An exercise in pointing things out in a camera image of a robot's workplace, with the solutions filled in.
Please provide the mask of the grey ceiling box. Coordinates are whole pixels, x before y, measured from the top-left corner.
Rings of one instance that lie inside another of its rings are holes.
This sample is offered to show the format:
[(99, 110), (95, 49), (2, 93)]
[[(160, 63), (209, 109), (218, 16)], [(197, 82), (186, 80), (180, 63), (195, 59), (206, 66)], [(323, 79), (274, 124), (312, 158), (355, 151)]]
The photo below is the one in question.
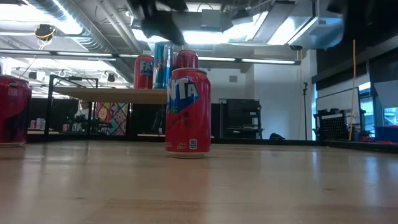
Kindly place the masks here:
[(204, 29), (218, 29), (221, 27), (221, 11), (203, 9), (201, 11), (201, 27)]

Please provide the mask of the dark red cola can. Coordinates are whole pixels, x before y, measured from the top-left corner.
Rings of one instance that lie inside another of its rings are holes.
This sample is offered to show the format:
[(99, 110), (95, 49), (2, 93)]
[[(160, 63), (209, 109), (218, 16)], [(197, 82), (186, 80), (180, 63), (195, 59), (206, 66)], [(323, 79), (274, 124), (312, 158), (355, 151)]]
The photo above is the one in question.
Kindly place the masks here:
[(198, 68), (198, 55), (193, 50), (181, 50), (176, 57), (177, 68)]

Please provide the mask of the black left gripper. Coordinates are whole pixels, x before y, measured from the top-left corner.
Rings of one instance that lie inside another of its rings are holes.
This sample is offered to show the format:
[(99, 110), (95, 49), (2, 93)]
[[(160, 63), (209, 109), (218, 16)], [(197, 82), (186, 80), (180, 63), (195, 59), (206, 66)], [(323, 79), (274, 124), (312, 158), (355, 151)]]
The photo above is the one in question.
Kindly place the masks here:
[(187, 10), (184, 0), (129, 0), (133, 16), (140, 20), (144, 35), (147, 38), (156, 35), (179, 46), (185, 44), (181, 30), (174, 23), (172, 12), (158, 9), (158, 2), (177, 12)]

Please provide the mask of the person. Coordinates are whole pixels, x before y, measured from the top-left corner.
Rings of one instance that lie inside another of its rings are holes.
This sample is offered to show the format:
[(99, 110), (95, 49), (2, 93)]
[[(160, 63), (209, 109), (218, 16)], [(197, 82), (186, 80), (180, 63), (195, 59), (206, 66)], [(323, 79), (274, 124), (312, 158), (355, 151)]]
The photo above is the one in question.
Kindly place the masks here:
[(80, 101), (81, 108), (75, 113), (75, 118), (88, 119), (90, 104), (87, 101)]

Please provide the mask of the red Fanta can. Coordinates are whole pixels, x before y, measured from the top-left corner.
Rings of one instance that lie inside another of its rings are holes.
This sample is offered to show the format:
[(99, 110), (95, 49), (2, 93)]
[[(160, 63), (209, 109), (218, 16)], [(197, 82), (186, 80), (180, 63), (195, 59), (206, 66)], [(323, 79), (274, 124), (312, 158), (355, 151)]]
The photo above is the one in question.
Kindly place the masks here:
[(152, 89), (154, 58), (140, 55), (134, 64), (134, 89)]
[(179, 158), (201, 158), (211, 145), (211, 84), (197, 68), (178, 68), (167, 85), (165, 148)]

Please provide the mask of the colourful patchwork hanging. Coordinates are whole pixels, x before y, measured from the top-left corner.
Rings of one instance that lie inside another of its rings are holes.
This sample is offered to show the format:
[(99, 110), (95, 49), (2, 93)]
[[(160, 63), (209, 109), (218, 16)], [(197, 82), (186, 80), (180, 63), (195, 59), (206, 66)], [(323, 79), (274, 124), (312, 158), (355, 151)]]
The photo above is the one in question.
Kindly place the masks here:
[(95, 128), (99, 134), (123, 136), (126, 133), (128, 103), (98, 102), (95, 110)]

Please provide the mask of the black mesh cart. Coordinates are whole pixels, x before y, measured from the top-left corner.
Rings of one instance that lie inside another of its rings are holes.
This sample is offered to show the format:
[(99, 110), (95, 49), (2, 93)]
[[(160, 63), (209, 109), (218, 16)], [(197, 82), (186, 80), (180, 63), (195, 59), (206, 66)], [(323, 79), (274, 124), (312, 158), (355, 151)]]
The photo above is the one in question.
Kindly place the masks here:
[(313, 117), (316, 121), (313, 132), (317, 141), (346, 141), (349, 139), (344, 110), (338, 108), (318, 110)]

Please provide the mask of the blue silver energy drink can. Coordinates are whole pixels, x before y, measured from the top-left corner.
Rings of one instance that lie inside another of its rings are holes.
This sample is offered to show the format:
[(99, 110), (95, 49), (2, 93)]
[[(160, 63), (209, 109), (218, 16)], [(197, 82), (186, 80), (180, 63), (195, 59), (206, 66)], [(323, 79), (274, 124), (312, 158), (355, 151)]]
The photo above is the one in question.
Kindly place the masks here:
[(174, 67), (174, 45), (157, 42), (154, 51), (153, 88), (166, 89)]

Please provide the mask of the black aluminium table frame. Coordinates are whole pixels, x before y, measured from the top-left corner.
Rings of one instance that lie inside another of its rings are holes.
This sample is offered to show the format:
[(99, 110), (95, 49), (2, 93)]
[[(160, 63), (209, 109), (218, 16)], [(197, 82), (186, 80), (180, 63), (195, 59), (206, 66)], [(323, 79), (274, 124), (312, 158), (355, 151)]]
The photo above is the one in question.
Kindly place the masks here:
[[(161, 136), (109, 136), (87, 134), (28, 134), (22, 142), (2, 142), (0, 147), (21, 146), (25, 143), (43, 143), (58, 141), (122, 141), (122, 142), (164, 142)], [(228, 139), (212, 138), (212, 144), (241, 144), (266, 146), (323, 146), (357, 151), (398, 154), (398, 144), (379, 144), (352, 141), (308, 141), (308, 140), (270, 140), (270, 139)]]

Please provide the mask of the black tripod stand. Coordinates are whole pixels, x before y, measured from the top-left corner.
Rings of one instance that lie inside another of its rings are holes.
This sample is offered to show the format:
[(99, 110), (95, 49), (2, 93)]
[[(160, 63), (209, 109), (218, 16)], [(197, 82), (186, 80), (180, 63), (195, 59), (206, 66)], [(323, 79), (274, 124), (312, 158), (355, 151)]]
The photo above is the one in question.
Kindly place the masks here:
[(307, 101), (306, 101), (306, 95), (307, 95), (307, 90), (308, 90), (308, 83), (304, 82), (303, 84), (304, 84), (304, 88), (302, 90), (303, 91), (302, 95), (303, 95), (303, 105), (304, 105), (304, 109), (303, 109), (303, 111), (304, 111), (304, 134), (305, 134), (305, 140), (307, 141), (308, 140), (308, 135), (307, 135), (307, 108), (306, 108)]

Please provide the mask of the wooden shelf black frame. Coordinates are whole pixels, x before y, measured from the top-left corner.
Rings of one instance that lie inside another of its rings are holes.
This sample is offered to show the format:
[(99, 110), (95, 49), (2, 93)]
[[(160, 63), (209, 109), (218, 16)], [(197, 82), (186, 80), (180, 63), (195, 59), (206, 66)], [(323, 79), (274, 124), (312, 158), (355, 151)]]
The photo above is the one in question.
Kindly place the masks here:
[(61, 79), (58, 75), (51, 75), (49, 80), (49, 90), (47, 98), (47, 108), (45, 114), (45, 129), (42, 139), (44, 142), (63, 141), (63, 140), (115, 140), (115, 141), (139, 141), (139, 142), (162, 142), (164, 137), (161, 135), (143, 135), (131, 136), (126, 133), (124, 136), (107, 136), (107, 135), (92, 135), (91, 121), (88, 121), (86, 134), (59, 134), (59, 136), (52, 137), (49, 134), (50, 119), (52, 116), (53, 93), (60, 93), (67, 96), (72, 96), (79, 100), (85, 100), (90, 103), (94, 102), (110, 102), (110, 103), (132, 103), (132, 104), (147, 104), (147, 105), (164, 105), (167, 101), (166, 91), (164, 89), (117, 89), (117, 88), (87, 88), (85, 86), (77, 85), (72, 87), (55, 87), (54, 80)]

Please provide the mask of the large silver spiral duct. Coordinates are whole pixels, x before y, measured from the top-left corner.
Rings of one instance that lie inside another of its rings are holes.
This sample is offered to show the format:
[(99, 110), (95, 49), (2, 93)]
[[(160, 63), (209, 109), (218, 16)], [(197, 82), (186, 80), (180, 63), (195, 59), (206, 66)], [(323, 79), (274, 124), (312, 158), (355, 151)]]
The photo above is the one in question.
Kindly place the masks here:
[(89, 52), (115, 53), (116, 49), (100, 33), (74, 0), (23, 0), (52, 17), (55, 26)]

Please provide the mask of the red soda can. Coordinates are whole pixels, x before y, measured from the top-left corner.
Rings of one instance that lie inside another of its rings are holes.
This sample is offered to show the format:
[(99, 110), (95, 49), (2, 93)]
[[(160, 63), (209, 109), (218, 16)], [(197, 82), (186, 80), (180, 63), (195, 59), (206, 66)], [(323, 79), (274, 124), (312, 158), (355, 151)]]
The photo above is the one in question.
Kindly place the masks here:
[(21, 146), (27, 141), (31, 96), (29, 82), (0, 75), (0, 147)]

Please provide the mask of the long suspended light strip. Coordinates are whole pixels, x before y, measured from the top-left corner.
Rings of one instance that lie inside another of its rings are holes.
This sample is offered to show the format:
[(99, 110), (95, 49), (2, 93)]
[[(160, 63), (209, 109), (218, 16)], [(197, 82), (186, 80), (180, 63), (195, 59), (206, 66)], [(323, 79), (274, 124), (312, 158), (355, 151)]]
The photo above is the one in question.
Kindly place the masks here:
[[(113, 60), (116, 58), (138, 58), (139, 54), (110, 54), (92, 52), (60, 52), (47, 50), (21, 50), (21, 49), (0, 49), (0, 55), (20, 55), (22, 57), (73, 57), (86, 58), (93, 60)], [(234, 62), (234, 63), (259, 63), (272, 65), (300, 65), (300, 60), (278, 60), (278, 59), (259, 59), (259, 58), (232, 58), (232, 57), (198, 57), (199, 61), (209, 62)]]

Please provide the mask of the black equipment rack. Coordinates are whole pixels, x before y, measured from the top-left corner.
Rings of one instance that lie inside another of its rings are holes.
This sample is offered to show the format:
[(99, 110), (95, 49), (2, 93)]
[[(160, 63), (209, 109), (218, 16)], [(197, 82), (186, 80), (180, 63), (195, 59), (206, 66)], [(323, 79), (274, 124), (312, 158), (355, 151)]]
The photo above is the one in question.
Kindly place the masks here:
[(228, 139), (262, 139), (261, 104), (253, 99), (225, 99), (220, 136)]

